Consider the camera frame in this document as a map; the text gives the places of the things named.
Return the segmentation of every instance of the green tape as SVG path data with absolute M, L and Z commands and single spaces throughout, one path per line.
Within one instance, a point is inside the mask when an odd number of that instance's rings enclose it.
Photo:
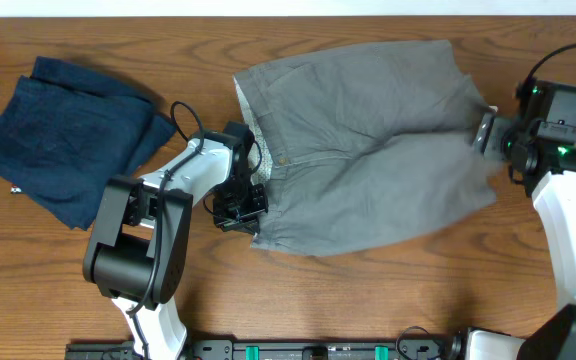
M 257 346 L 246 346 L 246 360 L 259 360 L 259 348 Z
M 375 360 L 388 360 L 387 346 L 375 346 Z

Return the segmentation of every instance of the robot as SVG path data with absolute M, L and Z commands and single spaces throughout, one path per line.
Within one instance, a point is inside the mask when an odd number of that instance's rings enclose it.
M 268 203 L 263 185 L 250 181 L 256 169 L 247 158 L 255 140 L 248 127 L 230 122 L 222 132 L 205 131 L 192 108 L 176 102 L 171 113 L 177 105 L 188 108 L 199 132 L 161 169 L 109 181 L 83 263 L 84 278 L 124 313 L 134 342 L 68 345 L 65 359 L 576 359 L 576 86 L 534 77 L 549 58 L 575 48 L 560 48 L 535 65 L 517 88 L 517 115 L 486 114 L 473 143 L 473 151 L 509 164 L 511 181 L 532 199 L 548 238 L 558 313 L 528 339 L 473 327 L 448 337 L 405 331 L 392 343 L 189 344 L 173 295 L 193 206 L 213 194 L 213 210 L 204 207 L 218 228 L 255 234 Z M 153 238 L 125 234 L 124 225 L 153 228 Z

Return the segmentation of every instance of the wood grain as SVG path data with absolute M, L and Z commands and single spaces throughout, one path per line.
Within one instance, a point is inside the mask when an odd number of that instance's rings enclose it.
M 512 113 L 515 83 L 544 53 L 576 41 L 576 18 L 0 19 L 0 112 L 37 55 L 132 79 L 192 104 L 209 128 L 241 115 L 233 73 L 254 64 L 368 41 L 449 39 L 485 99 Z M 540 76 L 576 84 L 576 51 Z M 182 127 L 192 128 L 191 119 Z M 141 169 L 184 149 L 175 137 Z M 491 179 L 497 204 L 435 234 L 330 258 L 252 250 L 193 213 L 176 299 L 192 331 L 240 339 L 394 338 L 410 325 L 476 325 L 531 334 L 555 310 L 543 228 L 523 190 Z M 59 359 L 66 343 L 129 336 L 86 283 L 89 232 L 68 230 L 0 178 L 0 359 Z

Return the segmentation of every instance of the wooden surface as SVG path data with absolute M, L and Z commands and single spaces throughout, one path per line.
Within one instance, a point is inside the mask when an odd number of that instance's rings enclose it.
M 37 55 L 131 78 L 192 104 L 206 125 L 240 119 L 232 74 L 284 56 L 367 41 L 450 39 L 485 99 L 512 113 L 515 83 L 576 41 L 576 18 L 0 19 L 0 112 Z M 576 51 L 543 78 L 576 84 Z M 182 127 L 192 128 L 183 119 Z M 184 149 L 179 136 L 141 172 Z M 438 233 L 330 258 L 252 250 L 193 212 L 181 319 L 240 339 L 394 338 L 410 325 L 531 334 L 555 310 L 546 238 L 523 189 L 491 179 L 496 205 Z M 66 343 L 117 340 L 128 327 L 86 283 L 89 233 L 68 230 L 0 178 L 0 359 L 59 359 Z

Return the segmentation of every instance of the blue cloth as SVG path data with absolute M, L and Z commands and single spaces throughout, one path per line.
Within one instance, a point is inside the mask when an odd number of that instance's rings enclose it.
M 108 179 L 132 174 L 174 132 L 132 87 L 38 57 L 0 115 L 0 175 L 70 228 L 85 230 Z

